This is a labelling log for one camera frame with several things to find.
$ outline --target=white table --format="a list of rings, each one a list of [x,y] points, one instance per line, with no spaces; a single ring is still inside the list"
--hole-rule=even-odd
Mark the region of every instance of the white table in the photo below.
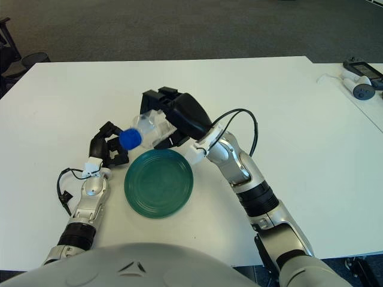
[[[342,74],[344,68],[342,64],[315,64],[318,67],[318,75],[327,73],[336,77]],[[383,71],[383,64],[371,64],[378,71]],[[383,132],[383,97],[382,91],[376,91],[373,98],[369,100],[358,100],[350,91],[342,84],[341,81],[332,78],[323,78],[322,81],[331,81],[338,87],[343,94],[358,108],[376,127]]]
[[[34,66],[0,101],[0,269],[42,263],[68,220],[57,199],[58,173],[82,168],[98,128],[108,120],[129,127],[142,92],[162,86],[191,93],[212,119],[236,107],[253,111],[260,130],[254,159],[318,257],[382,250],[383,134],[330,81],[317,84],[317,76],[305,57]],[[251,127],[246,115],[230,126],[244,150]],[[142,152],[130,152],[130,162]],[[173,243],[230,265],[261,264],[245,212],[208,160],[193,166],[188,203],[157,220],[128,205],[128,167],[113,170],[96,247]],[[72,177],[62,181],[75,195],[71,209],[80,186]]]

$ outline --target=green plate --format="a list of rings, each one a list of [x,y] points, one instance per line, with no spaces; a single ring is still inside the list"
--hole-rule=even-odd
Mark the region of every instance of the green plate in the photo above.
[[[152,149],[130,165],[125,196],[131,207],[149,218],[164,218],[185,205],[193,189],[186,159],[170,149]]]

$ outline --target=plastic bottle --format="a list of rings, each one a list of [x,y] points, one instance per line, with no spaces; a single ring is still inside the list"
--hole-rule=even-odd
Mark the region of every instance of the plastic bottle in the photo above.
[[[134,149],[139,145],[152,149],[176,131],[165,118],[163,111],[150,110],[133,119],[131,128],[120,133],[120,143],[124,149]]]

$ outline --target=electronic device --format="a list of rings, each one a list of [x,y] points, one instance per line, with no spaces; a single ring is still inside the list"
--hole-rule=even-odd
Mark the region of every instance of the electronic device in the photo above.
[[[367,76],[375,90],[383,90],[383,74],[362,59],[352,57],[343,62],[343,67],[359,76]]]
[[[374,97],[375,89],[367,76],[358,76],[350,71],[343,71],[343,84],[358,100],[368,100]]]

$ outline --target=black cable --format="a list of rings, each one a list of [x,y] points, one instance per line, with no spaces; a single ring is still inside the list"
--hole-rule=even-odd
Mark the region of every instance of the black cable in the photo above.
[[[213,123],[212,123],[212,126],[216,125],[220,120],[222,120],[224,117],[226,117],[227,115],[230,115],[234,112],[237,112],[234,116],[231,117],[231,119],[229,120],[229,122],[227,123],[225,129],[223,130],[223,133],[221,133],[221,135],[218,137],[218,139],[211,145],[210,148],[212,148],[219,140],[220,138],[223,136],[224,132],[226,131],[226,129],[228,128],[229,124],[231,123],[231,121],[234,119],[234,117],[236,115],[238,115],[240,112],[246,112],[247,114],[249,114],[249,116],[253,119],[253,123],[254,123],[254,138],[253,138],[253,143],[251,144],[251,149],[250,149],[250,152],[249,152],[249,155],[250,157],[253,156],[254,154],[254,151],[256,150],[256,146],[257,146],[257,142],[258,142],[258,122],[257,122],[257,119],[255,118],[254,114],[249,111],[248,109],[242,109],[242,108],[238,108],[238,109],[232,109],[231,111],[228,111],[228,112],[225,112],[223,115],[219,116]]]
[[[94,172],[91,172],[91,174],[94,174],[94,173],[97,173],[101,170],[101,164],[98,168],[98,170],[95,170]],[[57,189],[57,196],[59,197],[59,200],[61,202],[61,205],[64,207],[64,209],[66,210],[66,212],[71,216],[71,211],[69,210],[69,207],[68,207],[68,201],[73,197],[72,194],[70,194],[69,192],[67,192],[66,190],[64,191],[64,193],[61,193],[61,189],[60,189],[60,180],[61,180],[61,177],[68,173],[68,172],[72,172],[73,176],[79,180],[83,180],[83,179],[87,179],[87,178],[90,178],[91,175],[89,176],[86,176],[85,178],[79,178],[74,172],[83,172],[83,170],[81,169],[71,169],[70,167],[64,169],[63,171],[60,172],[59,174],[59,178],[57,179],[57,184],[56,184],[56,189]]]

